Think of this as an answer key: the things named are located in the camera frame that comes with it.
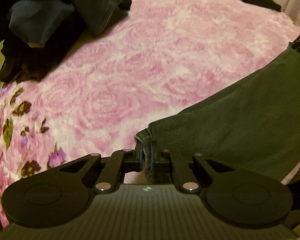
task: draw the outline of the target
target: black clothing pile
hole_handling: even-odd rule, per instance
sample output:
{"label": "black clothing pile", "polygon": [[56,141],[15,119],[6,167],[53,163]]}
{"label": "black clothing pile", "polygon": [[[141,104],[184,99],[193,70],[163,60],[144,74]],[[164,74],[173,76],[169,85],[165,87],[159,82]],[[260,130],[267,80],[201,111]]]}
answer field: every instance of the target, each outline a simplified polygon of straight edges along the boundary
{"label": "black clothing pile", "polygon": [[130,5],[131,0],[0,0],[0,80],[42,80],[86,27],[97,37],[126,17]]}

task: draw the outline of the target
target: pink fluffy rug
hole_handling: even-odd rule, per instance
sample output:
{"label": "pink fluffy rug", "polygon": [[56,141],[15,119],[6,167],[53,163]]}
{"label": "pink fluffy rug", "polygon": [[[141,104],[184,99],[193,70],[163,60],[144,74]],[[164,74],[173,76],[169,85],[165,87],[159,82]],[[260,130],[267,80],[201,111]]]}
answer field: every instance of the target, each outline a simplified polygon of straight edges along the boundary
{"label": "pink fluffy rug", "polygon": [[[98,152],[262,68],[300,28],[240,0],[132,0],[129,16],[42,82],[0,93],[0,197],[22,177]],[[128,174],[142,183],[142,174]],[[8,222],[0,205],[3,226]]]}

